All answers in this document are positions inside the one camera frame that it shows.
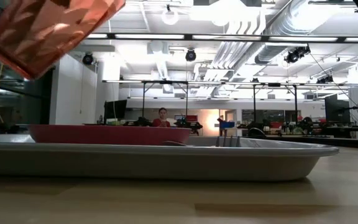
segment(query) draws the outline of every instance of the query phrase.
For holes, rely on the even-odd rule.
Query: table surface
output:
[[[281,183],[0,177],[0,223],[358,223],[358,149]]]

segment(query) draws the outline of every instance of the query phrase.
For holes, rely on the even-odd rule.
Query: desk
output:
[[[358,223],[358,149],[272,184],[0,177],[0,223]]]

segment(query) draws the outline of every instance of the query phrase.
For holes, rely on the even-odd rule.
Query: metal tray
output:
[[[318,159],[338,148],[240,139],[240,147],[40,144],[27,135],[0,135],[0,175],[135,179],[283,181],[306,177]]]

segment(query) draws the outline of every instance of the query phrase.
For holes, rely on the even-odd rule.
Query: ceiling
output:
[[[275,4],[264,4],[263,7],[256,12],[256,16],[249,14],[255,13],[247,7],[241,7],[240,0],[220,0],[214,4],[219,5],[219,12],[211,15],[209,11],[211,6],[194,6],[193,1],[184,0],[181,2],[171,2],[170,8],[172,11],[178,13],[178,21],[174,25],[168,25],[162,20],[162,13],[167,10],[166,1],[127,1],[126,6],[119,11],[108,22],[104,23],[95,32],[112,32],[112,33],[161,33],[161,34],[228,34],[232,33],[231,26],[228,23],[225,26],[217,26],[216,24],[224,23],[226,17],[236,18],[230,14],[239,14],[243,18],[245,14],[249,17],[249,24],[253,24],[257,13],[263,14],[266,22],[274,18],[288,0],[277,0]],[[232,6],[227,9],[237,8],[230,11],[225,10],[225,6]],[[327,7],[320,6],[321,8],[313,8],[313,13],[310,14],[310,20],[314,20],[318,16],[320,9],[326,10]],[[355,7],[336,7],[333,15],[328,17],[322,24],[319,24],[315,29],[309,32],[309,35],[317,36],[358,36],[358,13],[355,13]],[[167,18],[172,19],[172,12],[167,13]],[[266,22],[262,20],[255,23],[262,26]],[[115,55],[120,58],[121,63],[121,76],[124,79],[147,79],[147,76],[157,72],[157,65],[155,57],[147,53],[147,40],[84,40],[83,45],[113,45],[115,52],[105,52],[98,54],[98,60],[105,60],[104,55]],[[217,53],[226,47],[224,42],[202,42],[202,41],[166,41],[168,45],[168,54],[164,58],[164,63],[168,71],[168,79],[170,76],[175,75],[175,79],[185,80],[188,78],[186,72],[178,73],[177,71],[187,71],[193,73],[195,66],[211,66]],[[235,49],[238,45],[232,48],[230,55],[239,54]],[[239,56],[239,59],[244,59],[247,54],[252,53],[253,46],[247,46],[248,49]],[[187,49],[195,49],[197,58],[194,62],[187,62],[185,55]],[[245,60],[236,61],[236,66],[230,69],[234,70],[230,79],[240,80],[241,82],[249,82],[252,78],[259,78],[260,82],[307,82],[311,77],[319,77],[323,74],[323,69],[337,77],[341,82],[346,82],[349,74],[349,69],[355,67],[358,63],[358,44],[310,44],[311,55],[297,61],[294,64],[287,64],[283,61],[287,55],[288,50],[294,49],[287,47],[280,54],[277,54],[266,65],[255,65],[254,62]],[[217,75],[215,78],[222,78],[229,75],[224,73],[221,77]]]

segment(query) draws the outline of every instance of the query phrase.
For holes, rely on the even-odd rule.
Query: computer monitor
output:
[[[327,122],[350,123],[351,115],[349,110],[349,102],[338,100],[337,95],[325,98],[326,103],[326,120]]]
[[[118,100],[104,103],[104,120],[117,118],[123,119],[125,117],[125,110],[127,108],[127,100]]]

